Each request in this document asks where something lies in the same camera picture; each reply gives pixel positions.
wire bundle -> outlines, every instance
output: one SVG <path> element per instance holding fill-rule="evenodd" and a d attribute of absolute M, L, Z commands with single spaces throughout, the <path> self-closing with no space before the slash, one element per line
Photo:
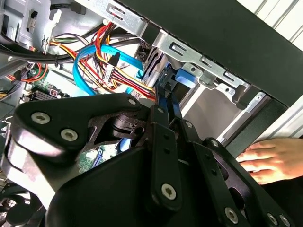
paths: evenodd
<path fill-rule="evenodd" d="M 37 63 L 38 73 L 36 73 L 31 78 L 26 78 L 28 73 L 28 68 L 24 68 L 21 71 L 21 80 L 16 83 L 9 91 L 0 92 L 0 100 L 4 97 L 11 95 L 15 92 L 15 89 L 21 86 L 21 82 L 36 82 L 41 80 L 47 72 L 48 63 L 69 63 L 74 61 L 73 66 L 73 76 L 74 81 L 77 86 L 82 90 L 86 91 L 89 95 L 96 94 L 96 89 L 102 89 L 104 92 L 113 93 L 115 90 L 121 86 L 126 85 L 136 91 L 138 91 L 143 96 L 155 100 L 155 94 L 151 87 L 147 87 L 141 82 L 135 80 L 134 78 L 127 75 L 122 69 L 118 68 L 116 65 L 113 66 L 113 70 L 110 72 L 110 81 L 104 82 L 103 76 L 108 67 L 108 61 L 117 52 L 120 52 L 119 59 L 125 61 L 129 65 L 135 66 L 139 73 L 143 74 L 142 63 L 137 59 L 117 50 L 114 47 L 119 47 L 128 44 L 138 44 L 140 40 L 132 34 L 121 34 L 120 29 L 115 29 L 115 25 L 108 23 L 107 25 L 99 25 L 95 29 L 87 32 L 83 36 L 71 33 L 65 33 L 58 35 L 53 38 L 50 45 L 57 46 L 58 48 L 64 50 L 66 54 L 64 55 L 52 55 L 43 54 L 39 52 L 34 52 L 20 47 L 17 43 L 7 38 L 3 33 L 0 35 L 0 53 L 4 53 L 10 56 L 14 56 L 25 61 L 31 62 L 29 65 L 33 67 L 34 63 Z M 93 35 L 91 41 L 89 42 L 86 38 Z M 111 38 L 113 39 L 126 39 L 120 42 L 110 44 Z M 85 46 L 77 51 L 73 51 L 64 44 L 71 44 L 80 41 Z M 94 67 L 90 66 L 89 59 L 93 60 Z M 45 64 L 45 69 L 42 73 L 42 65 Z M 88 77 L 95 85 L 95 88 L 91 88 L 83 76 Z M 11 81 L 16 81 L 16 77 L 12 75 L 7 75 L 7 78 Z"/>
<path fill-rule="evenodd" d="M 143 96 L 154 100 L 154 91 L 151 87 L 147 87 L 141 82 L 135 80 L 134 78 L 127 75 L 120 68 L 115 67 L 112 72 L 110 83 L 105 83 L 103 81 L 103 75 L 105 74 L 110 55 L 113 55 L 117 52 L 121 53 L 121 60 L 134 65 L 138 68 L 139 72 L 143 74 L 142 64 L 133 57 L 117 50 L 114 47 L 109 46 L 110 34 L 113 32 L 115 26 L 112 23 L 109 23 L 106 26 L 101 27 L 98 32 L 93 36 L 90 45 L 86 45 L 78 53 L 72 51 L 67 46 L 62 43 L 59 43 L 60 39 L 64 39 L 65 36 L 57 36 L 54 38 L 55 41 L 51 42 L 51 45 L 56 45 L 62 50 L 64 50 L 70 57 L 74 59 L 73 66 L 73 76 L 74 81 L 78 87 L 84 90 L 89 95 L 95 95 L 95 89 L 92 89 L 84 80 L 79 69 L 85 74 L 96 86 L 106 92 L 114 92 L 120 85 L 126 85 L 132 89 L 135 89 Z M 70 35 L 71 37 L 66 37 L 70 40 L 64 40 L 65 43 L 70 43 L 78 39 L 83 44 L 89 43 L 87 40 L 78 37 L 74 34 L 64 34 Z M 93 57 L 93 64 L 96 70 L 94 70 L 89 64 L 88 60 Z"/>
<path fill-rule="evenodd" d="M 33 64 L 28 64 L 25 68 L 21 70 L 21 80 L 25 79 L 27 77 L 28 72 L 30 71 L 30 68 L 33 66 Z M 7 91 L 0 91 L 0 102 L 4 101 L 8 97 L 12 96 L 14 93 L 16 93 L 22 86 L 21 81 L 16 81 L 13 86 L 7 90 Z"/>
<path fill-rule="evenodd" d="M 21 78 L 21 82 L 34 83 L 34 82 L 37 82 L 37 81 L 41 80 L 47 73 L 47 65 L 45 65 L 45 69 L 44 69 L 44 72 L 43 72 L 42 75 L 40 75 L 41 72 L 42 72 L 41 64 L 37 64 L 37 66 L 38 66 L 38 73 L 36 75 L 34 75 L 33 77 L 28 78 L 28 79 L 22 79 Z M 16 79 L 12 75 L 7 75 L 6 78 L 9 79 L 10 81 L 14 81 Z"/>

black side panel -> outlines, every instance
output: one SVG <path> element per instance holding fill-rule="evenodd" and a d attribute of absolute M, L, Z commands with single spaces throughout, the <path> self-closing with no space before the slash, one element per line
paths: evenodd
<path fill-rule="evenodd" d="M 286 110 L 286 106 L 276 100 L 270 100 L 252 119 L 242 125 L 238 134 L 226 146 L 226 149 L 234 157 L 237 157 Z"/>
<path fill-rule="evenodd" d="M 303 53 L 236 0 L 119 1 L 285 105 L 303 94 Z"/>

cable connector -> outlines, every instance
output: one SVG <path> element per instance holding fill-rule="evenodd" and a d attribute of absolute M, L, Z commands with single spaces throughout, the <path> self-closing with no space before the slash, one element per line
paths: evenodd
<path fill-rule="evenodd" d="M 22 77 L 22 75 L 21 75 L 21 71 L 20 70 L 17 70 L 15 73 L 14 73 L 14 80 L 12 81 L 12 83 L 18 83 L 18 82 L 20 82 L 21 81 L 21 78 Z"/>
<path fill-rule="evenodd" d="M 86 8 L 77 2 L 71 2 L 71 11 L 82 15 L 86 14 Z"/>
<path fill-rule="evenodd" d="M 105 74 L 103 77 L 103 80 L 105 83 L 109 83 L 110 77 L 119 62 L 120 55 L 121 54 L 119 52 L 117 52 L 115 55 L 111 56 L 111 58 L 109 59 L 106 70 L 105 70 Z"/>

red wire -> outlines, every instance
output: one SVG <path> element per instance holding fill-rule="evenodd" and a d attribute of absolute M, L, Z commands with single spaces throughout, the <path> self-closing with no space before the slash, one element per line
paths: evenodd
<path fill-rule="evenodd" d="M 100 43 L 100 36 L 102 35 L 102 33 L 104 33 L 109 26 L 111 26 L 111 22 L 108 23 L 108 25 L 102 27 L 99 29 L 98 33 L 97 33 L 97 37 L 95 40 L 95 47 L 96 47 L 96 51 L 98 52 L 98 54 L 101 56 L 101 43 Z"/>
<path fill-rule="evenodd" d="M 146 90 L 142 89 L 141 87 L 139 87 L 139 85 L 135 84 L 134 82 L 132 82 L 131 80 L 128 80 L 122 76 L 120 76 L 118 73 L 114 72 L 114 76 L 116 76 L 117 78 L 119 78 L 119 80 L 126 82 L 127 84 L 130 84 L 131 87 L 135 87 L 135 89 L 140 90 L 140 92 L 151 96 L 150 92 L 147 92 Z"/>
<path fill-rule="evenodd" d="M 37 79 L 40 80 L 40 79 L 42 78 L 42 76 L 39 77 L 40 74 L 41 74 L 41 71 L 42 71 L 42 66 L 41 66 L 41 64 L 39 64 L 39 63 L 37 64 L 37 66 L 38 66 L 39 71 L 38 71 L 38 73 L 37 73 L 36 75 L 34 75 L 32 78 L 29 78 L 29 79 L 21 79 L 21 81 L 22 81 L 22 82 L 28 82 L 28 83 L 30 83 L 30 82 L 36 82 Z M 12 79 L 12 80 L 15 80 L 15 79 L 16 79 L 16 78 L 15 78 L 14 76 L 12 76 L 12 75 L 8 75 L 8 78 L 10 78 L 10 79 Z"/>
<path fill-rule="evenodd" d="M 146 92 L 145 90 L 143 90 L 142 88 L 140 88 L 138 85 L 136 85 L 136 84 L 133 83 L 132 81 L 129 81 L 129 80 L 126 81 L 123 77 L 121 77 L 121 76 L 118 75 L 118 74 L 115 74 L 115 77 L 117 78 L 116 80 L 117 80 L 119 83 L 128 85 L 128 86 L 130 86 L 131 88 L 133 88 L 134 90 L 138 90 L 140 93 L 142 93 L 142 94 L 143 94 L 144 96 L 146 96 L 147 98 L 155 99 L 150 93 Z"/>

